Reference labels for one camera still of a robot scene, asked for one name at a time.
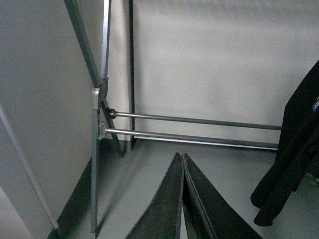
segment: folding stand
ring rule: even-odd
[[[208,138],[188,135],[177,135],[167,133],[155,133],[155,132],[141,132],[135,130],[122,130],[115,129],[113,119],[116,117],[130,117],[140,119],[152,119],[152,120],[167,120],[167,121],[179,121],[179,122],[191,122],[191,123],[203,123],[203,124],[214,124],[214,125],[225,125],[235,127],[248,127],[248,128],[259,128],[259,129],[270,129],[270,130],[281,130],[280,126],[275,125],[262,125],[262,124],[249,124],[249,123],[238,123],[238,122],[226,122],[217,120],[205,120],[205,119],[190,119],[190,118],[178,118],[178,117],[167,117],[167,116],[152,116],[152,115],[139,115],[132,113],[119,113],[114,109],[109,109],[108,102],[106,100],[108,90],[108,54],[109,54],[109,37],[110,37],[110,17],[111,17],[111,0],[105,0],[105,11],[104,11],[104,23],[103,23],[103,45],[102,45],[102,76],[99,77],[98,70],[93,59],[93,54],[89,45],[88,37],[84,29],[83,21],[79,12],[79,8],[76,0],[64,0],[66,8],[68,10],[74,31],[76,33],[78,42],[80,44],[85,63],[94,89],[93,95],[93,118],[92,118],[92,188],[91,188],[91,239],[95,239],[97,236],[97,172],[98,172],[98,159],[99,159],[99,140],[105,138],[107,133],[110,133],[113,138],[117,153],[123,156],[122,148],[118,140],[117,134],[133,135],[136,138],[147,138],[147,139],[162,139],[167,141],[179,141],[179,142],[195,142],[213,145],[226,145],[235,147],[248,147],[248,148],[261,148],[277,150],[278,145],[274,143],[263,143],[263,142],[251,142],[243,140],[230,140],[220,138]],[[130,13],[133,12],[132,2],[129,4]],[[100,122],[100,110],[102,109],[106,119],[106,124]]]

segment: aluminum frame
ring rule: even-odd
[[[211,145],[257,148],[257,149],[268,149],[268,150],[277,150],[277,147],[278,147],[276,143],[253,142],[253,141],[223,139],[223,138],[209,138],[209,137],[199,137],[199,136],[169,134],[169,133],[143,132],[143,131],[136,131],[136,130],[124,130],[124,129],[112,129],[112,128],[106,128],[105,133],[133,135],[136,138],[143,138],[143,139],[162,139],[162,140],[175,141],[175,142],[202,143],[202,144],[211,144]]]
[[[281,126],[276,126],[276,125],[256,124],[256,123],[240,123],[240,122],[219,121],[219,120],[210,120],[210,119],[205,120],[205,119],[192,119],[192,118],[181,118],[181,117],[171,117],[171,116],[142,115],[142,114],[124,113],[124,112],[116,112],[115,116],[116,117],[148,119],[148,120],[165,120],[165,121],[212,124],[212,125],[233,126],[233,127],[281,130]]]
[[[107,67],[108,67],[108,58],[109,58],[108,49],[109,49],[109,36],[110,36],[109,26],[110,26],[110,20],[111,20],[111,18],[110,18],[111,17],[111,0],[108,1],[108,3],[109,3],[108,14],[106,14],[108,19],[107,19],[107,21],[106,20],[104,21],[107,23],[107,26],[104,26],[104,31],[106,31],[107,39],[103,40],[104,45],[106,45],[106,47],[105,47],[106,57],[104,58],[105,62],[102,62],[102,66],[104,65],[105,69],[106,69],[105,72],[102,72],[103,78],[99,77],[99,73],[98,73],[94,58],[93,58],[92,50],[91,50],[89,40],[88,40],[86,31],[84,28],[83,20],[82,20],[81,14],[80,14],[80,10],[79,10],[77,1],[76,0],[64,0],[64,3],[65,3],[65,6],[68,10],[76,37],[77,37],[78,42],[79,42],[80,47],[81,47],[81,51],[82,51],[86,66],[89,70],[90,77],[91,77],[92,83],[94,85],[94,88],[99,88],[101,86],[104,86],[104,90],[107,91],[107,79],[108,79],[107,78]],[[108,114],[109,105],[108,105],[108,102],[105,98],[106,94],[107,94],[107,92],[105,92],[105,95],[103,96],[103,99],[102,99],[102,101],[103,101],[102,110],[103,110],[104,117],[107,121],[108,127],[114,128],[114,123]],[[112,134],[112,138],[113,138],[113,142],[114,142],[114,145],[116,147],[117,153],[120,156],[123,156],[122,147],[121,147],[121,144],[119,142],[117,135]]]
[[[94,88],[92,91],[92,158],[91,158],[91,230],[90,238],[97,236],[98,223],[98,162],[99,162],[99,122],[100,122],[100,88]]]

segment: concrete floor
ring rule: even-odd
[[[104,147],[101,152],[98,221],[99,239],[125,238],[151,202],[176,152],[187,152],[230,206],[264,239],[319,238],[319,187],[305,176],[271,227],[253,223],[258,209],[250,195],[274,163],[275,153],[210,145],[139,140],[120,158]],[[68,223],[67,237],[87,239],[90,231],[88,200],[71,209],[76,223]],[[182,238],[185,229],[182,227]]]

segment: metal pole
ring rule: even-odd
[[[97,204],[97,180],[98,180],[98,160],[99,160],[99,140],[98,127],[100,120],[99,108],[99,88],[92,91],[92,172],[91,172],[91,239],[96,238],[97,221],[98,221],[98,204]]]
[[[104,0],[101,78],[108,77],[111,5],[111,0]]]
[[[83,20],[76,0],[64,0],[65,6],[68,10],[76,37],[78,38],[82,54],[89,70],[94,88],[98,88],[102,81],[98,74],[98,69],[93,58],[93,53],[90,48],[89,39],[85,32]]]
[[[177,121],[177,122],[187,122],[187,123],[202,123],[202,124],[213,124],[213,125],[245,127],[245,128],[281,130],[281,126],[276,126],[276,125],[239,123],[239,122],[228,122],[228,121],[209,120],[209,119],[205,120],[205,119],[192,119],[192,118],[181,118],[181,117],[170,117],[170,116],[154,116],[154,115],[142,115],[142,114],[134,114],[134,113],[123,113],[123,112],[116,112],[116,116],[148,119],[148,120],[165,120],[165,121]]]
[[[209,138],[209,137],[168,134],[168,133],[142,132],[142,131],[112,129],[112,128],[105,129],[105,133],[134,135],[135,138],[147,138],[147,139],[160,138],[160,139],[165,139],[168,141],[204,143],[204,144],[223,145],[223,146],[232,146],[232,147],[259,148],[259,149],[270,149],[270,150],[277,150],[277,147],[278,147],[276,143],[252,142],[252,141],[244,141],[244,140]]]
[[[130,37],[130,112],[135,113],[135,96],[134,96],[134,18],[133,18],[133,0],[128,1],[129,8],[129,37]],[[135,130],[135,118],[131,118],[131,130]],[[135,143],[134,137],[131,137],[131,149]]]

